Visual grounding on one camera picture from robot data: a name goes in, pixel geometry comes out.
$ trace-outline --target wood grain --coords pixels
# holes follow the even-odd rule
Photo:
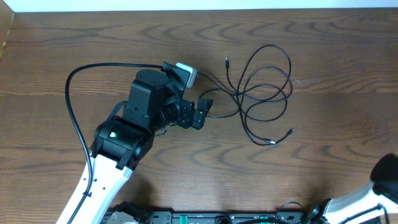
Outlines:
[[[224,58],[237,83],[250,55],[277,44],[293,63],[294,94],[286,114],[250,124],[277,139],[249,142],[238,117],[207,119],[196,131],[171,128],[155,140],[112,205],[131,200],[174,210],[273,210],[290,200],[305,206],[362,186],[374,164],[398,152],[397,9],[17,14],[0,63],[0,216],[4,223],[54,223],[85,161],[64,99],[74,68],[97,62],[184,62],[226,83]],[[254,58],[287,70],[276,50]],[[138,69],[79,73],[72,104],[86,141],[112,107],[128,98]],[[282,83],[264,72],[251,86]],[[213,85],[198,77],[186,97]],[[272,94],[270,89],[253,94]],[[234,110],[211,95],[213,114]],[[252,111],[269,118],[283,105]]]
[[[9,34],[14,12],[0,0],[0,60],[2,57],[3,49],[6,47],[6,40]]]

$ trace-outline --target cable connector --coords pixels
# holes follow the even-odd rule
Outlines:
[[[290,136],[293,132],[294,132],[294,128],[290,129],[290,130],[287,132],[286,137],[287,137],[287,136]]]
[[[271,140],[271,139],[264,139],[264,141],[265,141],[266,143],[269,143],[269,144],[276,144],[276,142],[273,141],[273,140]]]
[[[226,69],[229,69],[229,59],[228,59],[228,57],[225,58],[225,67],[226,67]]]
[[[187,88],[191,88],[193,85],[193,81],[195,81],[195,78],[197,76],[198,70],[196,70],[195,68],[189,66],[189,65],[185,65],[181,62],[175,64],[178,68],[184,69],[185,71],[188,71],[190,73],[188,82],[187,82]]]

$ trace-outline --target dark brown wood surface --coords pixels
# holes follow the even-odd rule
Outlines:
[[[249,142],[237,116],[205,127],[170,128],[156,138],[112,205],[124,200],[174,210],[274,210],[339,197],[369,180],[374,164],[398,152],[398,10],[322,9],[17,14],[0,62],[0,217],[2,223],[54,223],[85,164],[64,99],[75,68],[97,62],[184,62],[236,85],[250,55],[277,44],[293,63],[286,114],[250,124],[282,144]],[[277,50],[254,58],[287,70]],[[88,144],[113,106],[128,98],[135,68],[79,73],[71,98]],[[283,82],[264,72],[251,86]],[[186,97],[213,84],[198,77]],[[256,96],[274,91],[261,89]],[[235,109],[214,94],[213,114]],[[283,105],[253,116],[271,118]]]
[[[2,57],[2,51],[6,46],[6,40],[13,18],[14,12],[6,5],[6,3],[4,3],[3,0],[0,0],[0,60]]]

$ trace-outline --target coiled black cable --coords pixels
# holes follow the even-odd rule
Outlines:
[[[259,68],[259,69],[257,69],[254,73],[252,73],[252,74],[250,75],[250,77],[246,80],[246,83],[244,84],[243,90],[240,91],[239,89],[240,89],[240,86],[241,86],[241,83],[242,83],[242,80],[243,80],[243,76],[245,75],[246,70],[248,69],[248,66],[249,66],[251,60],[252,60],[253,57],[258,53],[258,51],[260,51],[261,49],[264,49],[264,48],[266,48],[266,47],[274,47],[274,48],[280,50],[280,51],[286,56],[287,60],[289,61],[289,72],[288,72],[288,74],[286,74],[283,70],[281,70],[281,69],[279,69],[279,68],[277,68],[277,67],[262,67],[262,68]],[[237,88],[235,88],[235,86],[231,83],[231,80],[229,79],[229,60],[228,60],[228,58],[226,58],[225,67],[226,67],[226,77],[227,77],[228,83],[229,83],[229,85],[230,85],[230,87],[232,88],[233,91],[226,90],[225,88],[221,87],[217,82],[215,82],[212,78],[210,78],[208,75],[205,75],[204,73],[198,72],[198,74],[203,75],[204,77],[206,77],[207,79],[209,79],[211,82],[213,82],[213,83],[217,86],[217,88],[210,89],[210,90],[207,90],[207,91],[203,92],[203,93],[199,96],[199,98],[202,98],[204,95],[206,95],[207,93],[212,92],[212,91],[223,91],[223,92],[227,93],[227,94],[233,99],[233,101],[236,103],[236,105],[238,106],[238,108],[237,108],[237,110],[236,110],[234,113],[229,114],[229,115],[224,115],[224,116],[212,116],[212,115],[208,115],[207,117],[209,117],[209,118],[229,118],[229,117],[232,117],[232,116],[234,116],[234,115],[236,115],[236,114],[239,113],[239,115],[240,115],[240,117],[241,117],[242,126],[243,126],[243,129],[244,129],[244,132],[246,133],[246,136],[250,139],[251,142],[253,142],[254,144],[257,144],[257,145],[259,145],[259,146],[269,146],[269,145],[278,144],[278,143],[280,143],[281,141],[283,141],[285,138],[287,138],[287,136],[291,135],[291,134],[293,133],[293,131],[294,131],[294,128],[290,129],[290,130],[285,134],[284,137],[280,138],[280,139],[277,140],[277,141],[273,141],[273,140],[268,139],[268,138],[262,138],[262,137],[257,136],[256,134],[254,134],[254,133],[249,129],[248,122],[247,122],[247,121],[248,121],[248,118],[249,118],[250,120],[252,120],[252,121],[260,122],[260,123],[267,123],[267,122],[275,121],[275,120],[279,119],[279,118],[286,112],[286,109],[287,109],[287,99],[292,95],[292,92],[293,92],[293,84],[292,84],[292,81],[290,80],[290,73],[291,73],[291,71],[292,71],[292,62],[290,61],[289,55],[288,55],[282,48],[280,48],[280,47],[278,47],[278,46],[276,46],[276,45],[272,45],[272,44],[270,44],[270,45],[264,45],[264,46],[258,48],[258,49],[251,55],[250,59],[248,60],[246,66],[245,66],[245,68],[244,68],[244,70],[243,70],[243,72],[242,72],[241,78],[239,79],[239,83],[238,83],[238,87],[237,87]],[[281,88],[279,88],[279,87],[277,87],[277,86],[275,86],[275,85],[273,85],[273,84],[263,83],[263,84],[258,84],[258,85],[254,86],[254,87],[251,87],[251,88],[247,89],[248,84],[249,84],[251,78],[252,78],[253,76],[255,76],[255,75],[256,75],[258,72],[260,72],[261,70],[266,70],[266,69],[272,69],[272,70],[275,70],[275,71],[279,72],[280,74],[282,74],[282,75],[286,78],[286,82],[284,83],[284,85],[283,85]],[[286,85],[287,85],[288,83],[289,83],[289,85],[290,85],[290,92],[289,92],[288,95],[286,95],[285,92],[284,92],[284,88],[286,87]],[[269,98],[266,98],[266,99],[263,99],[263,100],[262,100],[262,99],[255,98],[255,97],[252,97],[252,96],[249,96],[249,95],[247,94],[249,91],[254,90],[254,89],[256,89],[256,88],[258,88],[258,87],[260,87],[260,86],[268,86],[268,87],[271,87],[271,88],[275,88],[275,89],[277,89],[277,93],[275,93],[273,96],[271,96],[271,97],[269,97]],[[284,97],[283,97],[282,99],[279,99],[279,100],[274,100],[274,98],[275,98],[276,96],[278,96],[279,93],[281,93]],[[251,105],[246,111],[244,111],[244,110],[242,109],[243,99],[244,99],[244,98],[249,98],[249,99],[251,99],[251,100],[256,101],[257,103],[254,103],[254,104]],[[283,109],[283,111],[282,111],[278,116],[276,116],[275,118],[262,120],[262,119],[253,118],[253,117],[251,117],[251,116],[248,115],[249,111],[250,111],[253,107],[255,107],[255,106],[257,106],[257,105],[260,105],[260,104],[262,104],[262,103],[281,103],[281,102],[284,102],[284,103],[285,103],[284,109]],[[264,141],[265,143],[259,143],[259,142],[257,142],[255,139],[260,140],[260,141]]]

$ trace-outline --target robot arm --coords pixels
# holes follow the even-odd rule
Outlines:
[[[195,109],[194,102],[182,98],[197,71],[182,63],[174,66],[165,62],[162,72],[138,71],[123,116],[115,115],[121,109],[117,105],[111,116],[97,127],[90,147],[92,186],[71,223],[101,221],[116,193],[152,147],[156,131],[171,123],[183,128],[203,127],[213,100],[201,98]],[[87,164],[57,224],[68,223],[85,193],[88,176]]]
[[[130,178],[132,170],[124,167],[116,168],[116,162],[102,155],[91,158],[93,165],[94,182],[90,196],[86,198],[80,207],[73,223],[100,223],[109,204],[124,183]],[[67,223],[73,211],[75,211],[82,193],[85,191],[88,181],[88,166],[83,171],[79,184],[63,210],[57,224]]]
[[[384,156],[371,180],[344,197],[326,200],[308,214],[313,223],[363,223],[385,213],[398,213],[398,157]]]

